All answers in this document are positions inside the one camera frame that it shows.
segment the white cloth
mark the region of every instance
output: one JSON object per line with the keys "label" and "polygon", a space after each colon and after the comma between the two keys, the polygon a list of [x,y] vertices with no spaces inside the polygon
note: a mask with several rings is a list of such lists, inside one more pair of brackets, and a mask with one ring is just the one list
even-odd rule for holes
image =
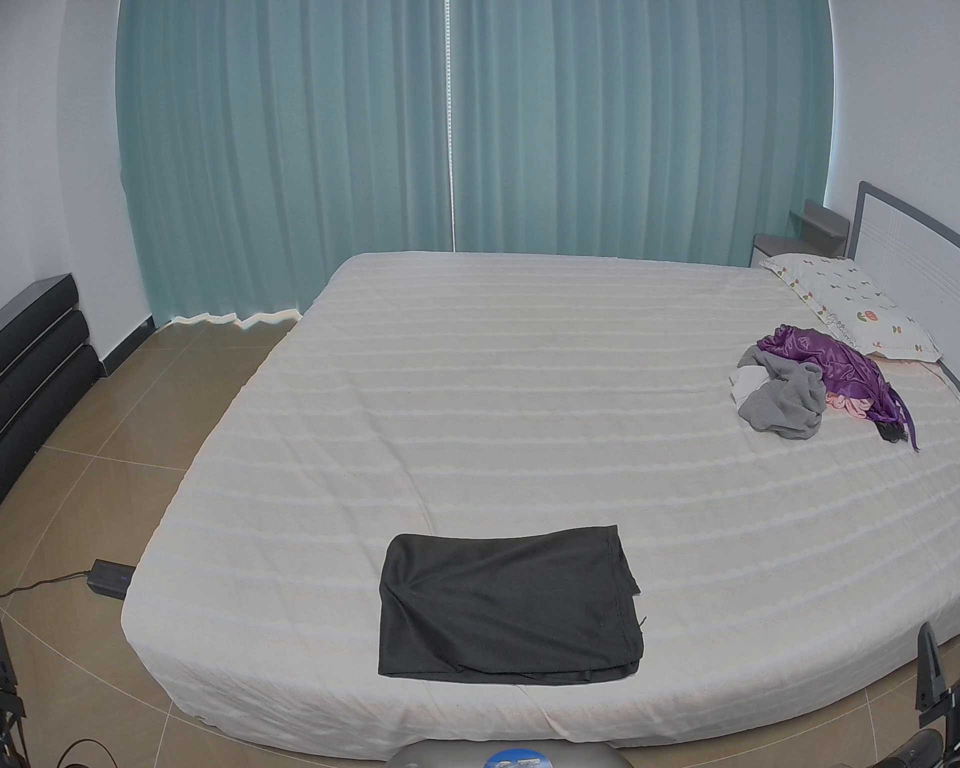
{"label": "white cloth", "polygon": [[[916,657],[925,620],[960,631],[960,402],[893,364],[919,454],[834,411],[816,441],[755,432],[731,360],[808,318],[766,270],[351,259],[204,442],[133,576],[127,640],[184,712],[331,756],[683,741],[853,693]],[[647,616],[634,676],[376,674],[395,534],[613,523]]]}
{"label": "white cloth", "polygon": [[736,410],[739,411],[744,400],[768,381],[770,381],[770,374],[763,366],[743,366],[735,369],[730,374],[730,383]]}

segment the teal curtain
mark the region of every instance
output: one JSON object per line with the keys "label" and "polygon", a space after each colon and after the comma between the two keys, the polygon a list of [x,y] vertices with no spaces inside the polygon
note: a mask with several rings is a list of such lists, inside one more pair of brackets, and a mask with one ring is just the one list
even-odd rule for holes
{"label": "teal curtain", "polygon": [[155,320],[310,305],[451,249],[443,0],[123,0],[122,177]]}
{"label": "teal curtain", "polygon": [[460,251],[746,266],[821,202],[828,0],[451,0]]}

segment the pillow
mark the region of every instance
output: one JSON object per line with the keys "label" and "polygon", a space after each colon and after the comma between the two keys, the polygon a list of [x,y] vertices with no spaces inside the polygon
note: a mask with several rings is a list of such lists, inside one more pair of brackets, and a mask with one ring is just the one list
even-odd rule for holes
{"label": "pillow", "polygon": [[852,261],[782,253],[760,264],[793,288],[837,339],[861,354],[926,363],[940,359],[924,327],[904,315]]}

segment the floor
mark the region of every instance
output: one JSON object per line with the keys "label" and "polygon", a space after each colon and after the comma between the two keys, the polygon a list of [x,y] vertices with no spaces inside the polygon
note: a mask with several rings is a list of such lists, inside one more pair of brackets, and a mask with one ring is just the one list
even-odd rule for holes
{"label": "floor", "polygon": [[[136,563],[204,438],[291,324],[176,325],[149,339],[70,413],[0,505],[0,592],[89,568]],[[121,603],[83,579],[0,601],[35,768],[73,740],[107,745],[121,768],[376,762],[292,755],[229,738],[181,713],[120,630]],[[958,642],[944,646],[960,677]],[[671,747],[625,750],[642,768],[862,768],[916,730],[913,664],[811,714],[767,728]],[[84,744],[71,761],[108,766]]]}

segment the blue round sticker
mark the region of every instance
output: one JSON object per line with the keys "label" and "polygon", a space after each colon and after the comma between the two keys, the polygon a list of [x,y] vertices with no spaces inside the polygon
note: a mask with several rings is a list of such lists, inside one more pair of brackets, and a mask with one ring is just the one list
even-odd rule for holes
{"label": "blue round sticker", "polygon": [[512,749],[488,757],[483,768],[553,768],[553,763],[539,752]]}

